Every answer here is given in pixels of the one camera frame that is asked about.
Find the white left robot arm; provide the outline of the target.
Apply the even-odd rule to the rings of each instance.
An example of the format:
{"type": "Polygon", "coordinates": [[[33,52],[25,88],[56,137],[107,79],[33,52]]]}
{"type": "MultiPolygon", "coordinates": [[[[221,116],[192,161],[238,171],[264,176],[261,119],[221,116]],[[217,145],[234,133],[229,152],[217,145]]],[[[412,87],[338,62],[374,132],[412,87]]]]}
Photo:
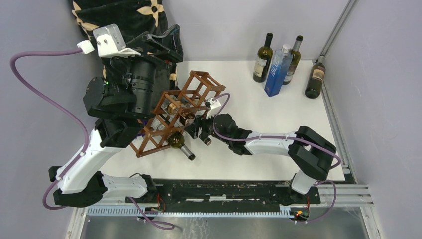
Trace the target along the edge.
{"type": "Polygon", "coordinates": [[[172,25],[160,36],[144,32],[126,43],[116,24],[93,31],[98,55],[109,63],[106,77],[92,78],[83,98],[88,115],[96,117],[88,142],[64,166],[49,169],[57,185],[54,202],[83,208],[105,198],[133,197],[150,203],[157,189],[151,176],[115,177],[101,167],[127,148],[153,118],[152,96],[156,71],[183,61],[180,27],[172,25]]]}

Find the green wine bottle black cap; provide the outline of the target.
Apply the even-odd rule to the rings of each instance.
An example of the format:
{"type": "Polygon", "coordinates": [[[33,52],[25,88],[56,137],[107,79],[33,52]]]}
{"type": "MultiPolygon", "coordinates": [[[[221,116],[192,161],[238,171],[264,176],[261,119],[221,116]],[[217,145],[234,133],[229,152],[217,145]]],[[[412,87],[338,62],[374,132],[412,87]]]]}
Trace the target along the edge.
{"type": "Polygon", "coordinates": [[[253,80],[255,82],[262,83],[266,79],[267,71],[273,56],[273,50],[271,48],[272,39],[273,34],[267,33],[264,45],[260,47],[257,52],[257,58],[255,60],[253,71],[253,80]]]}

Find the brown wooden wine rack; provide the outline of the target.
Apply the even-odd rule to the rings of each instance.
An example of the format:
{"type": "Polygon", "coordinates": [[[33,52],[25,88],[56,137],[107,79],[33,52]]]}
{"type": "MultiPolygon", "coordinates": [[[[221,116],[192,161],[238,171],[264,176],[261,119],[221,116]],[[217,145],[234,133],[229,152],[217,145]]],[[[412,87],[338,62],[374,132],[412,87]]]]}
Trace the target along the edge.
{"type": "Polygon", "coordinates": [[[131,143],[130,147],[135,151],[138,158],[169,149],[167,137],[176,131],[184,132],[178,119],[181,113],[194,112],[195,115],[207,113],[208,108],[205,101],[209,98],[219,96],[226,86],[215,80],[208,72],[191,71],[189,77],[180,90],[166,90],[162,93],[153,113],[155,117],[163,117],[170,121],[167,125],[162,119],[161,123],[166,127],[161,131],[154,131],[150,126],[155,117],[149,119],[145,127],[140,131],[143,135],[142,142],[139,146],[131,143]],[[168,106],[169,103],[176,105],[176,113],[170,115],[162,107],[168,106]]]}

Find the tall clear glass bottle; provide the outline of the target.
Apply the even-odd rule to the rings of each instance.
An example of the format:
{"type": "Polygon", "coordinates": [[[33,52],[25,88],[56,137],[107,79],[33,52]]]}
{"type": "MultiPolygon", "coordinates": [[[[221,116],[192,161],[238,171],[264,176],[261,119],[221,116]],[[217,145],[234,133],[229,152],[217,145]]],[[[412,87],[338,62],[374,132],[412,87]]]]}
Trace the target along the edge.
{"type": "Polygon", "coordinates": [[[161,131],[164,130],[166,127],[161,123],[160,119],[162,119],[167,125],[170,124],[170,121],[168,121],[166,118],[163,117],[155,117],[152,121],[151,128],[154,131],[161,131]]]}

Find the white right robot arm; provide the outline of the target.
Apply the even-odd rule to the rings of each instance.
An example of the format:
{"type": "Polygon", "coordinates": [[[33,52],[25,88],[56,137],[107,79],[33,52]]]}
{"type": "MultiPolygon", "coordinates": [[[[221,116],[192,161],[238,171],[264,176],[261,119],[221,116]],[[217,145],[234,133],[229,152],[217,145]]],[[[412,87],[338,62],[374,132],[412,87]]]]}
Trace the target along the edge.
{"type": "Polygon", "coordinates": [[[332,163],[336,147],[307,126],[284,134],[262,134],[237,126],[230,114],[211,118],[196,116],[185,128],[191,138],[199,138],[205,145],[218,139],[237,155],[273,154],[290,157],[298,166],[287,190],[293,203],[302,202],[311,187],[324,181],[335,167],[332,163]]]}

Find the grey aluminium wall rail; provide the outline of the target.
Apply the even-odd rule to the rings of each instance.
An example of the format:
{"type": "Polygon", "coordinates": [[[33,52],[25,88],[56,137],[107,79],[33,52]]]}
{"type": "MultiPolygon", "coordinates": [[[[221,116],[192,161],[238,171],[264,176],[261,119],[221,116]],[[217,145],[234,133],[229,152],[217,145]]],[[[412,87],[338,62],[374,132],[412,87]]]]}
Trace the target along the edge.
{"type": "Polygon", "coordinates": [[[355,8],[356,4],[358,3],[358,0],[349,0],[343,9],[340,17],[338,18],[334,28],[332,29],[324,47],[322,48],[320,52],[320,56],[327,56],[331,46],[333,45],[334,41],[340,34],[344,24],[346,23],[349,15],[352,13],[353,9],[355,8]]]}

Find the blue square vodka bottle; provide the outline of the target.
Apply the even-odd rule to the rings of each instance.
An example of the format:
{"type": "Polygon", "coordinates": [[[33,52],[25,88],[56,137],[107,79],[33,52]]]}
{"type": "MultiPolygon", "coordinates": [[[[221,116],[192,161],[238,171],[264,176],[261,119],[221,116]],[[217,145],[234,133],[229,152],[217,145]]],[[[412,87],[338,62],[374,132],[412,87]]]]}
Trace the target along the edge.
{"type": "Polygon", "coordinates": [[[279,94],[292,61],[291,46],[284,44],[276,50],[269,68],[264,91],[269,97],[279,94]]]}

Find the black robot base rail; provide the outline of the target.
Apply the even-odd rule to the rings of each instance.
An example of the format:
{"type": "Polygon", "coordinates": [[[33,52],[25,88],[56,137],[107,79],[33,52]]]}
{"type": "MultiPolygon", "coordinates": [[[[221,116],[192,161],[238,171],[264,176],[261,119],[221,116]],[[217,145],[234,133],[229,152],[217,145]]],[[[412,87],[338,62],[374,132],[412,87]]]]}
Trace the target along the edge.
{"type": "Polygon", "coordinates": [[[279,212],[281,206],[319,204],[317,187],[300,195],[287,181],[153,179],[155,189],[136,198],[165,213],[279,212]]]}

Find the clear liquor bottle black cap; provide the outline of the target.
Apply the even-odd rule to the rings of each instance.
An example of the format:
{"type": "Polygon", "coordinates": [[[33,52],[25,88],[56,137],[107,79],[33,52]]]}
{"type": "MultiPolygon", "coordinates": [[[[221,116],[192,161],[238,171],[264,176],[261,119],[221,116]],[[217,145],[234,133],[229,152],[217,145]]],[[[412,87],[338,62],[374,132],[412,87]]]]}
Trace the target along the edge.
{"type": "MultiPolygon", "coordinates": [[[[177,110],[176,105],[173,103],[169,103],[168,106],[162,108],[165,109],[170,115],[174,115],[177,110]]],[[[186,127],[193,122],[195,117],[199,117],[199,115],[195,115],[194,112],[184,112],[181,113],[178,121],[182,126],[186,127]]]]}

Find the black floral plush blanket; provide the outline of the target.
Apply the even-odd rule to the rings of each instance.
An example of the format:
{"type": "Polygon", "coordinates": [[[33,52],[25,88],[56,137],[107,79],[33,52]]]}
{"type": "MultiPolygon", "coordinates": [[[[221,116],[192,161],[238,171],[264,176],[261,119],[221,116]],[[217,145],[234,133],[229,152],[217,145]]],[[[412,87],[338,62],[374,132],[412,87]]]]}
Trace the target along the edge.
{"type": "MultiPolygon", "coordinates": [[[[68,1],[81,34],[95,42],[93,30],[116,24],[125,43],[148,31],[163,33],[168,24],[161,0],[70,0],[68,1]]],[[[149,55],[157,50],[134,48],[149,55]]]]}

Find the green wine bottle grey cap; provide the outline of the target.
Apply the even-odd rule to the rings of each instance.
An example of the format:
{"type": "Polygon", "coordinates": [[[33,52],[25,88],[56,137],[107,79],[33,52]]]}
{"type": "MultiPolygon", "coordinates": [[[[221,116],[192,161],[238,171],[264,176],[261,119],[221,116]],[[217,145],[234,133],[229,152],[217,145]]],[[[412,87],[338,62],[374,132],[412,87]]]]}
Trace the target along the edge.
{"type": "Polygon", "coordinates": [[[283,81],[283,85],[289,84],[291,82],[292,78],[293,78],[293,75],[294,75],[296,68],[299,64],[299,61],[301,59],[301,54],[299,52],[299,48],[301,46],[302,41],[303,41],[303,36],[298,35],[297,38],[296,38],[296,41],[293,45],[293,48],[290,50],[290,53],[292,55],[292,61],[291,61],[290,66],[288,68],[286,77],[283,81]]]}

